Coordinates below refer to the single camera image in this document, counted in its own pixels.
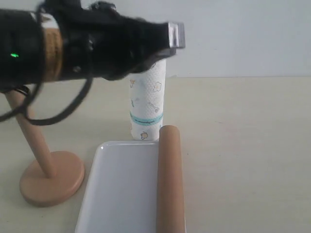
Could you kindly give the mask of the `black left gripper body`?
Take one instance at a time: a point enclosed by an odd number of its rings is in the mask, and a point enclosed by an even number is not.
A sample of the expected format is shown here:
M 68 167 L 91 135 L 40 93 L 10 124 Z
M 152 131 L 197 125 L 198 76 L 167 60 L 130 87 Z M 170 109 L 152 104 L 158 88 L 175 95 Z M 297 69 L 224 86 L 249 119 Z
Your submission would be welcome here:
M 57 20 L 63 42 L 62 80 L 92 77 L 119 80 L 142 73 L 169 57 L 169 25 L 119 14 L 98 1 L 90 9 L 79 1 L 61 1 Z

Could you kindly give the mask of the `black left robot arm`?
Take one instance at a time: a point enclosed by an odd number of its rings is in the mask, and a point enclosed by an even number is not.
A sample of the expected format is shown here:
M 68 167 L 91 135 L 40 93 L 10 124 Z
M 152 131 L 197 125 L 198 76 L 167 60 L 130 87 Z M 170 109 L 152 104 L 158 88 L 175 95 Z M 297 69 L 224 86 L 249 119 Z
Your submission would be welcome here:
M 125 17 L 104 1 L 46 0 L 32 11 L 0 11 L 0 84 L 14 86 L 102 77 L 119 80 L 167 58 L 168 23 Z

